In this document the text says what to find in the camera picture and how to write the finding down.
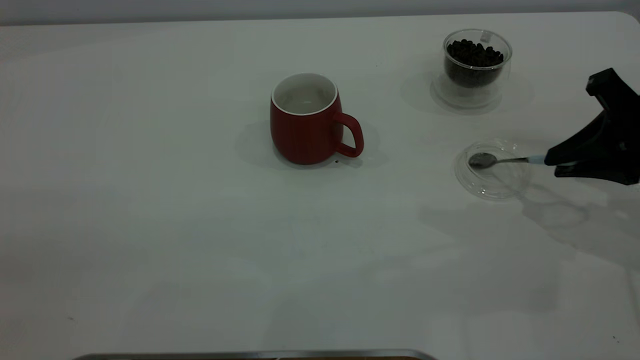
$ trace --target table surface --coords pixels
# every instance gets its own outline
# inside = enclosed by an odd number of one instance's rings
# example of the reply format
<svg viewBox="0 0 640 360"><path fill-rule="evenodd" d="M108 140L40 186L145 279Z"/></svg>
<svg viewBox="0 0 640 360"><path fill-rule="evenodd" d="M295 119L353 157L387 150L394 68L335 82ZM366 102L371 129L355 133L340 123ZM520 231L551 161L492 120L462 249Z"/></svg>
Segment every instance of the table surface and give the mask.
<svg viewBox="0 0 640 360"><path fill-rule="evenodd" d="M513 45L497 106L431 96L429 64L461 28ZM639 91L628 15L0 28L0 63L2 359L640 354L640 193L536 167L526 197L494 203L452 171L476 140L534 154L581 129L598 71ZM274 152L270 90L306 71L359 119L359 158Z"/></svg>

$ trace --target red mug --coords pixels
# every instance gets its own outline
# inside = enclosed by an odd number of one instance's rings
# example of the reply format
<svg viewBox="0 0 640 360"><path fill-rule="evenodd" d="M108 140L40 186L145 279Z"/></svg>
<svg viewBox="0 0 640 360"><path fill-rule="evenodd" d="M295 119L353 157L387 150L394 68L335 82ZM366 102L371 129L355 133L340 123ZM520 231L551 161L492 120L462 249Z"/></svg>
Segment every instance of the red mug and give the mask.
<svg viewBox="0 0 640 360"><path fill-rule="evenodd" d="M342 143L344 126L353 133L355 148ZM271 138L292 163L309 165L327 160L336 151L355 158L364 139L356 119L342 112L338 87L318 74L296 74L271 92Z"/></svg>

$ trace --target clear glass dish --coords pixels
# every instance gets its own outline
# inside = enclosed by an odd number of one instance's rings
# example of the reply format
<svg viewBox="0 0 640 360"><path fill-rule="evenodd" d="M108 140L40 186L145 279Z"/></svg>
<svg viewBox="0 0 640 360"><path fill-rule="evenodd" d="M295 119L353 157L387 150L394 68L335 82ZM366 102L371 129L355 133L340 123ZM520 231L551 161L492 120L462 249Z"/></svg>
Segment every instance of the clear glass dish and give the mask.
<svg viewBox="0 0 640 360"><path fill-rule="evenodd" d="M530 164L501 163L484 170L469 166L469 158L478 152L488 152L498 160L522 157L516 148L516 144L502 139L473 143L454 162L458 181L467 191L486 200L506 200L523 194L531 182Z"/></svg>
<svg viewBox="0 0 640 360"><path fill-rule="evenodd" d="M504 55L502 63L490 67L474 67L454 59L447 47L454 41L471 40L492 47ZM478 108L498 99L511 72L511 45L502 36L488 30L458 30L442 43L442 66L434 81L436 93L446 102L461 108Z"/></svg>

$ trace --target wall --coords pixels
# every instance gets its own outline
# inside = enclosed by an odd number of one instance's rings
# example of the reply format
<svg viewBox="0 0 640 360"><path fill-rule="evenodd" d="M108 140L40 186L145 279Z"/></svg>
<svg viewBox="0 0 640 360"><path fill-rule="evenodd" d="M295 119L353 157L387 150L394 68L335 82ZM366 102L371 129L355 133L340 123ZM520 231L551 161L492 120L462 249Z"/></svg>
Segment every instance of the wall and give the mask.
<svg viewBox="0 0 640 360"><path fill-rule="evenodd" d="M640 0L0 0L0 24L626 10Z"/></svg>

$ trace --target spoon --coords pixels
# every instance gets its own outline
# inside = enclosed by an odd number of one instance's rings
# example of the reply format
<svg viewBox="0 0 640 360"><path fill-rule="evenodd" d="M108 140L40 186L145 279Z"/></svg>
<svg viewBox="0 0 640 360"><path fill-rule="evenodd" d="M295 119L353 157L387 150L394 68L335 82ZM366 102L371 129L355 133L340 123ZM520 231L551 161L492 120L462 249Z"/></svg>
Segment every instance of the spoon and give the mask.
<svg viewBox="0 0 640 360"><path fill-rule="evenodd" d="M469 166L476 170L490 168L495 164L499 164L499 163L544 164L545 157L544 155L536 155L536 156L529 156L528 158L498 160L493 154L489 154L488 152L478 152L477 154L471 155L471 158L469 159Z"/></svg>

